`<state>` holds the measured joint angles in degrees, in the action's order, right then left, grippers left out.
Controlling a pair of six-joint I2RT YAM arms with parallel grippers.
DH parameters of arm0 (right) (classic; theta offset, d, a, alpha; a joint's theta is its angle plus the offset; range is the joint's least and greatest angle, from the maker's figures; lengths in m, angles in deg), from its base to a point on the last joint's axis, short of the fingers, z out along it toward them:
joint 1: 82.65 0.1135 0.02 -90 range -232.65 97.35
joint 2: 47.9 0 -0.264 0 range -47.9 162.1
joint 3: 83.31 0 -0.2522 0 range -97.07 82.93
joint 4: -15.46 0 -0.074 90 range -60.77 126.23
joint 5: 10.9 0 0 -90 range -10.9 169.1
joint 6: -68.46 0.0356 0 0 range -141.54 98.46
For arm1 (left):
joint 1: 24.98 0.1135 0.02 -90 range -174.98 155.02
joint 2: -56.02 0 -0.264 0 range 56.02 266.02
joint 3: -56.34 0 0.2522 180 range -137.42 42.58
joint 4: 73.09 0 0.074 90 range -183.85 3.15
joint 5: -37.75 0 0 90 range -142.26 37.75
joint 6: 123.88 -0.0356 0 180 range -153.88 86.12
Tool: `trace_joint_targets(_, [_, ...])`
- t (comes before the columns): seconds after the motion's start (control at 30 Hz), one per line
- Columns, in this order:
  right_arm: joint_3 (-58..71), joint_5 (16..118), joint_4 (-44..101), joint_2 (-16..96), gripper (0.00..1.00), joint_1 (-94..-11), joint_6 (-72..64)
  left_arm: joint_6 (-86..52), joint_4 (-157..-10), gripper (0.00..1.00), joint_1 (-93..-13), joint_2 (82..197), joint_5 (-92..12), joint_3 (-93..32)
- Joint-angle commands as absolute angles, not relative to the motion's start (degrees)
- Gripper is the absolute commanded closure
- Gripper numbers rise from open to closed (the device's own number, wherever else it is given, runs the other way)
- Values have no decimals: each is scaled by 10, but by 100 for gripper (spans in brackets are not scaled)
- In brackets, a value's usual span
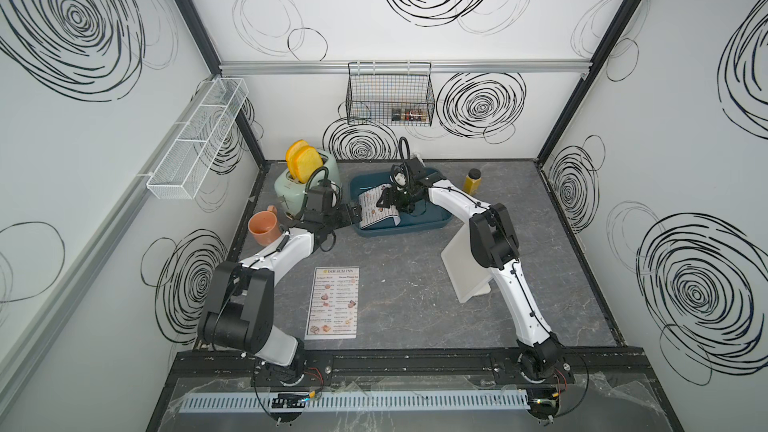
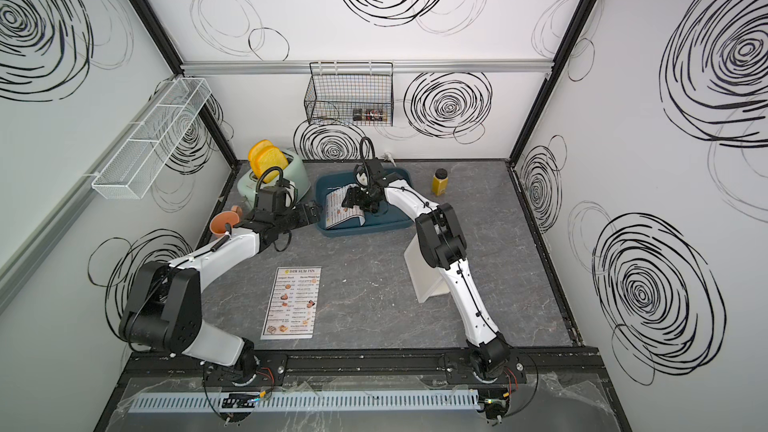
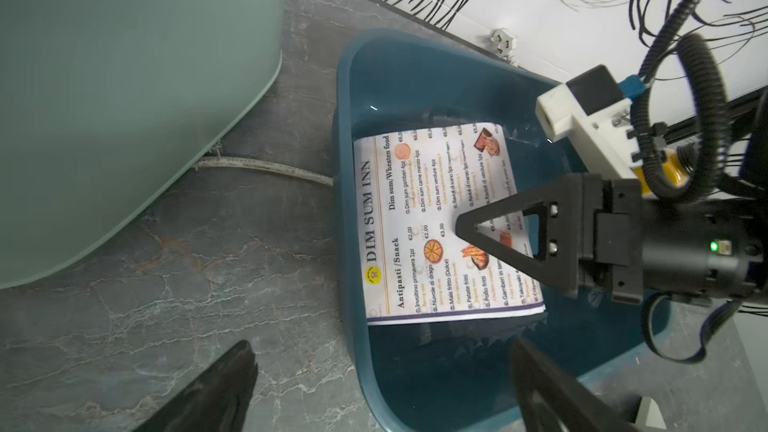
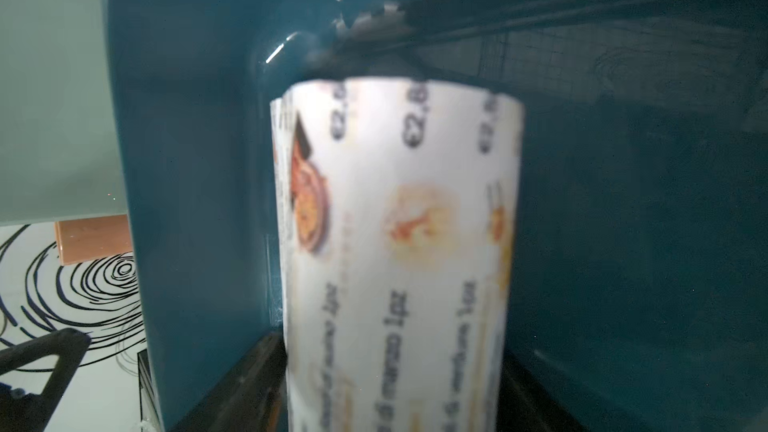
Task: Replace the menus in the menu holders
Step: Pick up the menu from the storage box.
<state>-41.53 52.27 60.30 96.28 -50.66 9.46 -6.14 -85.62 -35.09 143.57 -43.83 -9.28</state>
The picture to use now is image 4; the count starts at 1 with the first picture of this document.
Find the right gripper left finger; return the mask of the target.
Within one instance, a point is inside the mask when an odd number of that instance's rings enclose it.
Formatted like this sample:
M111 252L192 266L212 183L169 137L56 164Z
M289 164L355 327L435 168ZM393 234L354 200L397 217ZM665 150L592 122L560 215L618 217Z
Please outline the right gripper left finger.
M174 427L175 431L277 431L284 405L283 336L258 341Z

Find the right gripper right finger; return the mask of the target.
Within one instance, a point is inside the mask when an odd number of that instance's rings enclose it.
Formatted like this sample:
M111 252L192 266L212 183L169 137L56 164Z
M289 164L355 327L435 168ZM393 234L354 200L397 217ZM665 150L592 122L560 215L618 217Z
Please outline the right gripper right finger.
M502 362L498 431L586 431L511 354Z

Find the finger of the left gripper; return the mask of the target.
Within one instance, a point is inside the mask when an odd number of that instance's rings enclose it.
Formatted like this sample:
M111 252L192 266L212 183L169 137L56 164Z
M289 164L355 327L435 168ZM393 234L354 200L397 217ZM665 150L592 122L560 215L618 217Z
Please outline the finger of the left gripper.
M66 328L1 351L1 429L43 431L81 365L91 337Z

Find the old menu sheet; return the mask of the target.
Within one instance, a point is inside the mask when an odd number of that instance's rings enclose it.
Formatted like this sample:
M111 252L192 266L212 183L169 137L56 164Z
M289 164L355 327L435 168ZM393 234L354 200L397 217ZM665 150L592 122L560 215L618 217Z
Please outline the old menu sheet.
M523 103L359 77L272 106L290 429L493 430Z

